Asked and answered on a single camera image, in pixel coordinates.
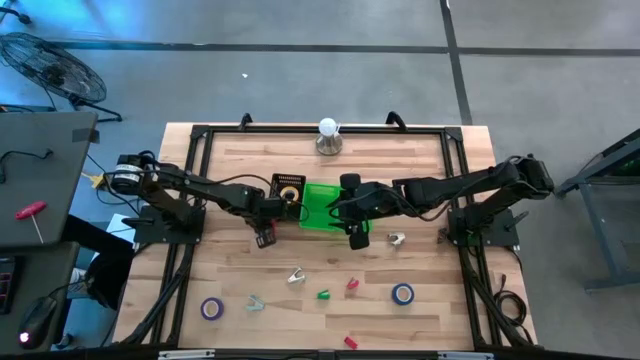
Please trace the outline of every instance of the computer mouse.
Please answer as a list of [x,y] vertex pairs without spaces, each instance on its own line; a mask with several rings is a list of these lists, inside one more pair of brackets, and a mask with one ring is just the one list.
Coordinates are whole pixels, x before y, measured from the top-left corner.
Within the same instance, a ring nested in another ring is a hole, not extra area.
[[18,328],[18,344],[23,349],[35,349],[42,344],[57,303],[56,299],[43,296],[29,305]]

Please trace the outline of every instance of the wooden table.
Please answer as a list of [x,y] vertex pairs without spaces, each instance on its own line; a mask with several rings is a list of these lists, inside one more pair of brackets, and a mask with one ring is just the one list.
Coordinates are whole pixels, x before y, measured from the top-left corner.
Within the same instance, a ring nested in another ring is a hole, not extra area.
[[[192,125],[167,124],[160,161],[184,166]],[[464,126],[462,132],[469,170],[494,165],[487,127]],[[270,179],[277,172],[338,184],[341,174],[357,172],[363,181],[390,184],[394,178],[444,177],[436,136],[345,135],[342,152],[333,157],[317,154],[314,138],[310,134],[216,134],[208,178],[250,173]],[[458,164],[453,144],[451,149],[453,162]],[[257,180],[239,180],[266,190]],[[359,349],[472,349],[457,250],[448,243],[436,243],[438,229],[445,226],[446,216],[432,223],[404,216],[376,220],[371,245],[352,251],[343,234],[279,224],[278,243],[261,250],[253,230],[241,218],[209,203],[203,241],[193,260],[180,347],[345,349],[343,339],[348,335]],[[386,240],[392,231],[407,237],[398,250]],[[114,341],[130,334],[156,300],[166,253],[167,246],[157,244],[133,261]],[[506,288],[526,301],[513,254],[502,248],[487,248],[486,253],[494,289],[501,275],[507,274]],[[304,269],[307,281],[289,285],[287,278],[297,266]],[[352,277],[360,280],[360,286],[348,291],[345,285]],[[400,282],[414,288],[411,305],[391,301],[391,288]],[[329,289],[331,300],[316,299],[324,289]],[[250,294],[265,301],[263,311],[245,309]],[[224,315],[214,322],[204,320],[199,309],[211,296],[221,298],[225,305]],[[482,333],[489,340],[481,305],[479,312]],[[163,339],[172,314],[170,303]],[[525,326],[535,337],[530,316]]]

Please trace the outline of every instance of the gray floor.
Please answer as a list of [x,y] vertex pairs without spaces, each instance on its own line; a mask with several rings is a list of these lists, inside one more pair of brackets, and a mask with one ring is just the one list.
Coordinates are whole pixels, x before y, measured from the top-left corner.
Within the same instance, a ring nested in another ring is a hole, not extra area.
[[[640,47],[640,3],[632,0],[450,0],[450,6],[461,46]],[[7,16],[1,33],[56,40],[446,44],[436,0],[33,0],[15,7],[25,9],[34,26]],[[260,122],[331,116],[379,123],[395,110],[411,124],[460,124],[447,55],[72,52],[107,83],[103,105],[126,117],[100,125],[102,143],[90,153],[105,167],[121,153],[157,151],[168,121],[239,121],[250,112]],[[497,159],[532,152],[558,183],[640,124],[638,58],[462,56],[461,63],[474,124],[489,126]],[[47,104],[42,89],[12,69],[0,68],[0,78],[0,102]],[[87,170],[97,172],[91,164]],[[578,194],[517,208],[531,212],[519,233],[540,343],[639,358],[640,286],[592,295],[582,289],[606,269]],[[98,203],[81,181],[74,214],[108,221],[114,211],[128,213]],[[87,344],[95,344],[95,329],[108,327],[108,317],[95,322],[84,330],[93,339]],[[72,325],[80,332],[88,327]]]

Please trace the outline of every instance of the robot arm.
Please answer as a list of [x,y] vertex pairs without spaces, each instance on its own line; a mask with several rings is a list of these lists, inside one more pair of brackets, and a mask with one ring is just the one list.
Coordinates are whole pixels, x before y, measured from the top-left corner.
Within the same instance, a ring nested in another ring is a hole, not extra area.
[[344,174],[340,177],[340,185],[343,190],[329,205],[329,213],[340,220],[332,225],[350,235],[349,242],[354,250],[369,245],[365,225],[368,220],[406,215],[433,221],[446,206],[432,218],[423,214],[445,201],[499,189],[485,201],[469,204],[461,210],[462,215],[456,219],[455,226],[474,232],[521,199],[544,199],[553,190],[553,181],[544,163],[532,155],[510,157],[495,167],[448,179],[398,179],[388,186],[378,182],[361,183],[360,175]]
[[258,247],[276,242],[273,222],[287,216],[287,201],[265,197],[262,189],[244,184],[222,184],[159,163],[145,155],[121,155],[111,187],[123,195],[137,195],[162,212],[166,225],[188,229],[198,221],[197,212],[186,200],[176,199],[166,190],[177,190],[195,198],[212,201],[232,215],[241,216],[256,232]]

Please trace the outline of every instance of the green box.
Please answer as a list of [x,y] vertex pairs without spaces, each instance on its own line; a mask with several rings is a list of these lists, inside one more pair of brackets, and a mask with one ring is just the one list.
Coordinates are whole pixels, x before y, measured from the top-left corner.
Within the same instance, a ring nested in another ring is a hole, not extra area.
[[[306,183],[302,198],[304,207],[300,212],[300,218],[305,220],[300,221],[300,227],[310,230],[343,232],[344,230],[329,225],[340,220],[329,216],[329,208],[327,207],[340,196],[341,189],[339,185]],[[368,221],[368,225],[369,231],[373,230],[371,221]]]

